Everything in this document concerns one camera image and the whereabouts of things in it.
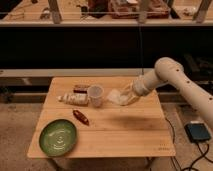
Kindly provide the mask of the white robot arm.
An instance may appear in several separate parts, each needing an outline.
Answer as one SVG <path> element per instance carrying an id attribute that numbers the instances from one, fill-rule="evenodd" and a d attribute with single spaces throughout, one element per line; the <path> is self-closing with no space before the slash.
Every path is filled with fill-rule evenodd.
<path id="1" fill-rule="evenodd" d="M 167 84 L 179 91 L 213 131 L 213 95 L 190 80 L 183 66 L 169 57 L 158 59 L 154 68 L 135 78 L 122 91 L 122 95 L 146 96 L 157 87 Z"/>

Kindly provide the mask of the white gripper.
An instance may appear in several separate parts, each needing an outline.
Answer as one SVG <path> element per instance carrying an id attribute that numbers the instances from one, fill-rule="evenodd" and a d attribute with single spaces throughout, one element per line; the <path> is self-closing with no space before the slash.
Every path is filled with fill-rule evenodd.
<path id="1" fill-rule="evenodd" d="M 120 94 L 120 104 L 122 106 L 130 105 L 138 101 L 140 97 L 133 91 L 132 83 L 128 84 Z"/>

